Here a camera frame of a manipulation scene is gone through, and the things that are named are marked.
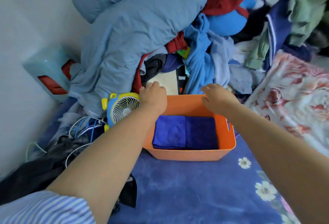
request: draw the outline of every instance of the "blue plush toy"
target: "blue plush toy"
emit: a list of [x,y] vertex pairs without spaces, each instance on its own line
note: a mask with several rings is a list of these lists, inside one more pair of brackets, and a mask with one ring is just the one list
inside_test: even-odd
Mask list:
[[[263,5],[263,0],[244,0],[241,2],[240,7],[250,10],[261,8]],[[247,23],[247,19],[236,10],[224,15],[207,16],[207,18],[210,23],[209,29],[219,36],[235,35]]]

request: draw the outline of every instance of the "white flower print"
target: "white flower print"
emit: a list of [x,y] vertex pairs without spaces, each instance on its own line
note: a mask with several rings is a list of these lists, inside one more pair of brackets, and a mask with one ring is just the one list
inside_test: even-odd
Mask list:
[[250,165],[251,165],[251,161],[247,157],[239,158],[239,166],[241,168],[248,169],[250,168]]
[[275,194],[278,192],[272,184],[267,181],[256,183],[256,194],[261,197],[263,201],[270,202],[275,199]]
[[282,224],[300,224],[300,221],[297,219],[297,217],[291,213],[287,213],[287,215],[282,214],[281,215]]

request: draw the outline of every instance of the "forearm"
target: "forearm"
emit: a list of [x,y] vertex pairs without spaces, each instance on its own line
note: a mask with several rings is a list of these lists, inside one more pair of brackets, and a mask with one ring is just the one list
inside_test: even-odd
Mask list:
[[301,222],[327,222],[329,160],[243,105],[232,109],[228,120]]
[[139,107],[96,139],[48,187],[84,198],[97,223],[106,223],[158,116]]

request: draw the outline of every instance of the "fan grille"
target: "fan grille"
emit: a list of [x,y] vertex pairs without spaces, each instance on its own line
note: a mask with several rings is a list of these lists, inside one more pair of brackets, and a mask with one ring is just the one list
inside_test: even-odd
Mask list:
[[124,97],[115,102],[112,107],[111,117],[116,124],[122,118],[126,117],[130,112],[139,106],[139,100],[134,97]]

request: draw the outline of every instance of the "striped sleeve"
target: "striped sleeve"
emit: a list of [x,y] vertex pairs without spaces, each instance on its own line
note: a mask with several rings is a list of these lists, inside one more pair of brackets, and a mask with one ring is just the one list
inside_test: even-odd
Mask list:
[[29,194],[0,206],[0,224],[94,224],[94,216],[82,198],[51,191]]

